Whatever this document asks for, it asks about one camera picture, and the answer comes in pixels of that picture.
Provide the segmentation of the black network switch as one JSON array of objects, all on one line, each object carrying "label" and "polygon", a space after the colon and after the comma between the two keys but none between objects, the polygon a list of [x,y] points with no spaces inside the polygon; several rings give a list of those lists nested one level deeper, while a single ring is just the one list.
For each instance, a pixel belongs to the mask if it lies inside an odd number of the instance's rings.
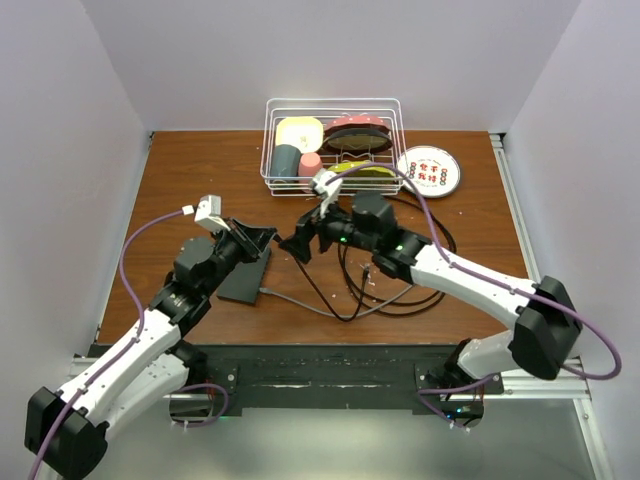
[{"label": "black network switch", "polygon": [[268,248],[252,263],[240,263],[216,290],[219,300],[254,306],[271,257]]}]

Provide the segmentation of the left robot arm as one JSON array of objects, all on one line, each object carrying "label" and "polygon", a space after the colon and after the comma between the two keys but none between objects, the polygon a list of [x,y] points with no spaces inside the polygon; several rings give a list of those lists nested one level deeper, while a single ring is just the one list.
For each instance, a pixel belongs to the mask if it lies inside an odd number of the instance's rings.
[{"label": "left robot arm", "polygon": [[260,259],[277,231],[213,214],[196,222],[207,236],[185,241],[149,306],[134,302],[134,325],[81,374],[29,399],[24,445],[35,455],[29,478],[86,478],[118,428],[166,394],[205,385],[207,368],[184,338],[224,280]]}]

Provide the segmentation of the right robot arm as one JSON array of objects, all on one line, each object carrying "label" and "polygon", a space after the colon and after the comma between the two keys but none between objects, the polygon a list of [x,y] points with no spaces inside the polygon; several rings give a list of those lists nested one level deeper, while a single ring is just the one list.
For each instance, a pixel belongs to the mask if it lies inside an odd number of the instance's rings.
[{"label": "right robot arm", "polygon": [[505,326],[499,334],[463,340],[431,374],[440,387],[466,393],[484,378],[515,369],[553,380],[582,331],[560,281],[518,279],[438,248],[434,239],[401,226],[393,206],[377,193],[356,195],[350,211],[320,204],[299,218],[279,246],[308,263],[312,239],[321,251],[334,244],[367,251],[388,277],[454,296]]}]

